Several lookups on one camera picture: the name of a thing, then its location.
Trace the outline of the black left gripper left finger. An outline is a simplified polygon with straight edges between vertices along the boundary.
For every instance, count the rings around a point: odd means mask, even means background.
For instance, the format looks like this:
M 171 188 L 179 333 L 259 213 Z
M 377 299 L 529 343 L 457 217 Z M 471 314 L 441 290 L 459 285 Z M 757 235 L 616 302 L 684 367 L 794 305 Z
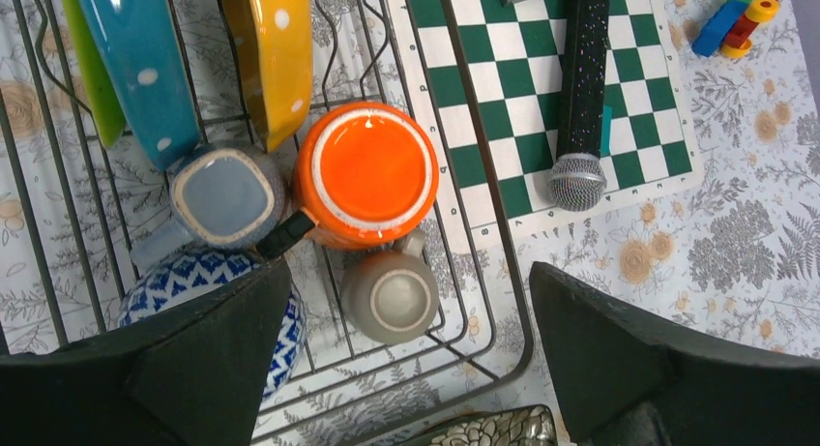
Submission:
M 248 445 L 291 273 L 277 260 L 48 354 L 1 359 L 5 445 Z

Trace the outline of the yellow polka dot plate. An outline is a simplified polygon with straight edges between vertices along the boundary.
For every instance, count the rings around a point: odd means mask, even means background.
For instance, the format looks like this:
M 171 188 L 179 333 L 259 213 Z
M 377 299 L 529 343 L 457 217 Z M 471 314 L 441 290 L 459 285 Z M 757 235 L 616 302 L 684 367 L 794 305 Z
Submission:
M 243 99 L 267 151 L 295 134 L 312 96 L 310 0 L 220 0 Z

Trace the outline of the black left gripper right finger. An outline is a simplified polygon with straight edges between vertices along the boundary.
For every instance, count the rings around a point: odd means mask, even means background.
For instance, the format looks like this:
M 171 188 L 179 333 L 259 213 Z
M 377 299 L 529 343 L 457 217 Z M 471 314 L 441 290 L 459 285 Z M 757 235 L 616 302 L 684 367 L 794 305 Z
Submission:
M 565 428 L 580 445 L 815 445 L 819 363 L 713 337 L 545 262 L 529 277 Z

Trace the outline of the black floral square plate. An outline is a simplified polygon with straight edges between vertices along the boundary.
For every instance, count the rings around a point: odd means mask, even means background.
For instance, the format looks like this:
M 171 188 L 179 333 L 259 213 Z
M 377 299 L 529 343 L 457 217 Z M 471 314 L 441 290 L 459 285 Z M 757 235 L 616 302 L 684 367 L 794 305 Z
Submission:
M 401 445 L 542 445 L 556 446 L 551 410 L 543 404 L 497 412 L 475 412 L 427 428 Z

